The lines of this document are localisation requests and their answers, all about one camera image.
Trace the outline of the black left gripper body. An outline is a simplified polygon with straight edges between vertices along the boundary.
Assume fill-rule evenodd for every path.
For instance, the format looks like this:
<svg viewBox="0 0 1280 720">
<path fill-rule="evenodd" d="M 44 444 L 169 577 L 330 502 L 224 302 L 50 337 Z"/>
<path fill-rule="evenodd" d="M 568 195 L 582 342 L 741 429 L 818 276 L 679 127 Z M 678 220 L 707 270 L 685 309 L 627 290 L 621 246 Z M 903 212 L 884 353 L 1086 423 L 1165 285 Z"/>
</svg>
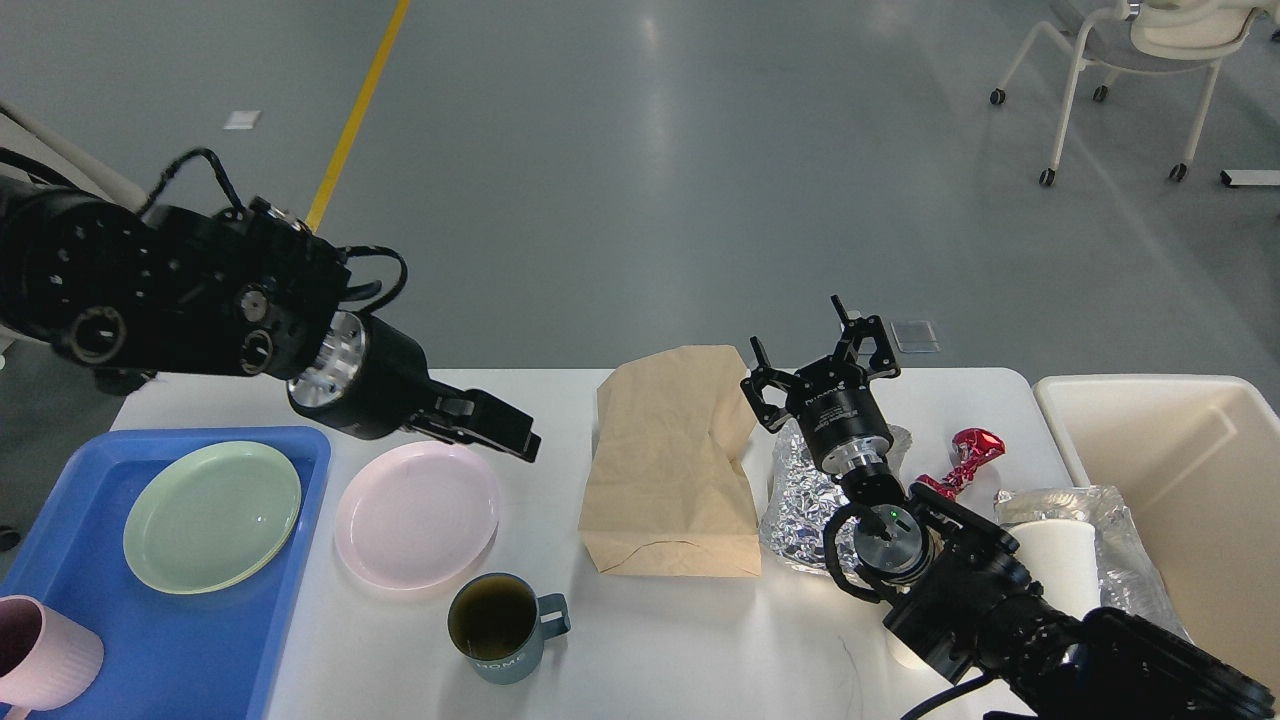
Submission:
<svg viewBox="0 0 1280 720">
<path fill-rule="evenodd" d="M 428 406 L 428 380 L 415 340 L 371 314 L 338 311 L 312 364 L 287 382 L 287 398 L 303 418 L 380 439 Z"/>
</svg>

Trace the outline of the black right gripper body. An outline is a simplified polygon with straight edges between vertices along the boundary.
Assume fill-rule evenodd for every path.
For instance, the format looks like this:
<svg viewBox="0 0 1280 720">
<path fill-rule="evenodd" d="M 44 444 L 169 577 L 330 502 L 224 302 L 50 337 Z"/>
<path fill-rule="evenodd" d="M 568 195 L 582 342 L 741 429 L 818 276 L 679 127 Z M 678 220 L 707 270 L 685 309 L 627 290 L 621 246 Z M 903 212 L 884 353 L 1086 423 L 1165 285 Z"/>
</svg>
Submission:
<svg viewBox="0 0 1280 720">
<path fill-rule="evenodd" d="M 876 374 L 855 363 L 823 357 L 796 372 L 805 386 L 788 392 L 787 410 L 820 471 L 884 465 L 892 433 L 870 392 Z"/>
</svg>

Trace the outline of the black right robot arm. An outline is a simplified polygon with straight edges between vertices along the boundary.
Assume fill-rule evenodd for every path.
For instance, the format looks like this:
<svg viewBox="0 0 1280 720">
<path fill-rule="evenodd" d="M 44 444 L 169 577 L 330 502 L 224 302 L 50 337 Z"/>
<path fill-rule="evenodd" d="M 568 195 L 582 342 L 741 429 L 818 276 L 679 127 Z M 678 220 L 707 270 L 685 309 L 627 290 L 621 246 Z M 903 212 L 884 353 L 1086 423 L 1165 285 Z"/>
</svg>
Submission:
<svg viewBox="0 0 1280 720">
<path fill-rule="evenodd" d="M 759 338 L 741 389 L 777 433 L 796 421 L 815 469 L 844 495 L 820 530 L 826 571 L 845 593 L 890 606 L 890 634 L 947 683 L 908 712 L 1002 682 L 1029 719 L 1274 719 L 1270 689 L 1142 618 L 1052 607 L 1006 530 L 925 482 L 902 486 L 872 382 L 901 369 L 877 315 L 851 316 L 835 348 L 786 372 Z"/>
</svg>

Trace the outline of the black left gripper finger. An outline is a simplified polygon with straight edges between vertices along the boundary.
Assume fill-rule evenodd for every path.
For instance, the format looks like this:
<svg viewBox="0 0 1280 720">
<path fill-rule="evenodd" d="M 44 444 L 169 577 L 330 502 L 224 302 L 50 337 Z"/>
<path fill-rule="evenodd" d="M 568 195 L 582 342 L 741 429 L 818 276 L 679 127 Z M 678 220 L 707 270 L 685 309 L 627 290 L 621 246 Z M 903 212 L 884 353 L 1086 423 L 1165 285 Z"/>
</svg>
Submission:
<svg viewBox="0 0 1280 720">
<path fill-rule="evenodd" d="M 429 380 L 428 433 L 449 443 L 540 443 L 532 418 L 483 389 Z"/>
<path fill-rule="evenodd" d="M 415 418 L 415 429 L 442 442 L 480 445 L 525 462 L 534 462 L 541 448 L 541 437 L 534 432 L 532 419 L 520 410 L 424 414 Z"/>
</svg>

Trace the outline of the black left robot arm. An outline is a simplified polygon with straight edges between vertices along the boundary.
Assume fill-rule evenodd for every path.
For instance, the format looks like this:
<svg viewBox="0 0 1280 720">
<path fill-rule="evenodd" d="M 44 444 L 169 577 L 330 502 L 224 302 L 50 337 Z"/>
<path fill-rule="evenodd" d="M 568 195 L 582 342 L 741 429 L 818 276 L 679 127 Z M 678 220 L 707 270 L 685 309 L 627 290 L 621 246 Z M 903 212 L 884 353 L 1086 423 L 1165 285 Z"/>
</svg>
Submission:
<svg viewBox="0 0 1280 720">
<path fill-rule="evenodd" d="M 131 209 L 3 151 L 3 328 L 128 395 L 159 373 L 265 375 L 291 409 L 360 439 L 398 430 L 531 462 L 532 419 L 435 380 L 422 347 L 378 316 L 408 266 L 335 246 L 264 199 L 246 202 L 209 149 Z"/>
</svg>

